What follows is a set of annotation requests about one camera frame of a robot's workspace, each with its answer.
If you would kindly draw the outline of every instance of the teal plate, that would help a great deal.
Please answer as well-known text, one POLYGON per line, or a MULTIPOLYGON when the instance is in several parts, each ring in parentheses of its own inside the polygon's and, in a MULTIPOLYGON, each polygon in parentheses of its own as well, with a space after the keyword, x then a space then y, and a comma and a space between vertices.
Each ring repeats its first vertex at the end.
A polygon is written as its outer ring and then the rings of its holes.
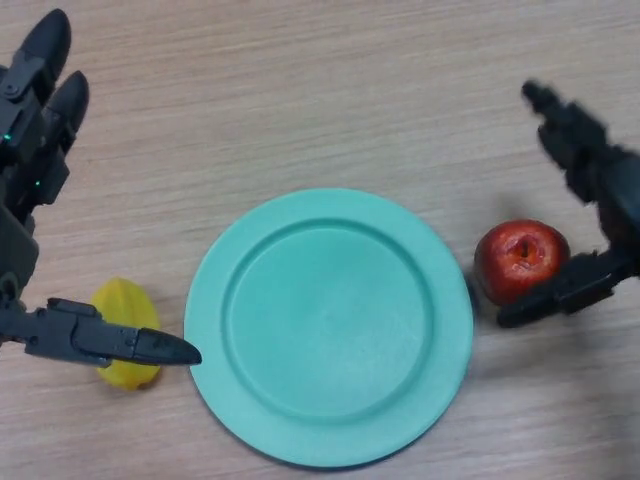
POLYGON ((354 190, 256 208, 211 247, 187 301, 195 383, 255 449, 310 467, 372 462, 443 414, 473 316, 453 255, 417 216, 354 190))

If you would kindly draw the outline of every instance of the yellow fruit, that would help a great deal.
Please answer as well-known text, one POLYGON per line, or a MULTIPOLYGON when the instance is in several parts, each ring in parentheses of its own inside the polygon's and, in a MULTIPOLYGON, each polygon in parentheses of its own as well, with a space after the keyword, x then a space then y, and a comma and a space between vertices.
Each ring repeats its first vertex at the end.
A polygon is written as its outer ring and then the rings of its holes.
MULTIPOLYGON (((91 304, 108 323, 135 328, 160 329, 158 314, 149 295, 135 283, 124 278, 112 278, 91 297, 91 304)), ((107 368, 98 368, 100 376, 110 385, 136 390, 149 383, 160 371, 158 366, 136 365, 114 360, 107 368)))

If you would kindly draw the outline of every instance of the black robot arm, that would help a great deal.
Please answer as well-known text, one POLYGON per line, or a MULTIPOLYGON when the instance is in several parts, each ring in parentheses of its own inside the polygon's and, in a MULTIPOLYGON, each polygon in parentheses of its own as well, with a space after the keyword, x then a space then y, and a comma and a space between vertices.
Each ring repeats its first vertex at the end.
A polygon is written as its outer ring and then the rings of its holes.
POLYGON ((640 273, 640 157, 611 145, 600 121, 578 103, 564 104, 551 88, 528 81, 522 93, 543 119, 540 143, 564 172, 568 189, 596 205, 609 250, 572 257, 551 280, 503 307, 498 324, 505 328, 577 312, 640 273))
POLYGON ((38 244, 32 212, 62 189, 89 105, 81 72, 55 89, 71 47, 71 26, 53 10, 29 33, 9 68, 0 67, 0 343, 56 360, 108 366, 112 359, 155 365, 200 363, 188 342, 151 329, 108 324, 91 305, 49 299, 27 313, 20 302, 33 275, 38 244))

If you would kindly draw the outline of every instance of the red apple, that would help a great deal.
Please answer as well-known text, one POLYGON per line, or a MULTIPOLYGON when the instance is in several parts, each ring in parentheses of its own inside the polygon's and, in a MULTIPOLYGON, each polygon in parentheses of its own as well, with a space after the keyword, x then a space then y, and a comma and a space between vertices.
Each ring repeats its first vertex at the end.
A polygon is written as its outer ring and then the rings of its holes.
POLYGON ((569 256, 569 244, 555 228, 536 220, 513 220, 482 237, 474 270, 489 300, 502 306, 551 278, 569 256))

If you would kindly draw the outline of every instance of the wooden table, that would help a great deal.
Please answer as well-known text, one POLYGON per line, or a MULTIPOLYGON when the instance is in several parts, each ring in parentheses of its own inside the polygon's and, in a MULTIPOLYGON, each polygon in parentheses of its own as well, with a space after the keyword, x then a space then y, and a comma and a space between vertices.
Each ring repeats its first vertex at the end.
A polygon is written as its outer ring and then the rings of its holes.
MULTIPOLYGON (((74 29, 66 72, 92 101, 52 207, 37 210, 24 295, 88 300, 112 276, 145 286, 182 333, 213 240, 274 196, 364 189, 429 222, 468 268, 496 222, 532 216, 576 251, 602 247, 537 145, 519 96, 552 81, 640 146, 634 0, 0 1, 2 63, 50 8, 74 29)), ((640 475, 640 300, 629 281, 572 319, 478 321, 468 378, 441 422, 348 479, 640 475)), ((0 478, 298 479, 212 420, 188 371, 140 393, 86 367, 2 347, 0 478)))

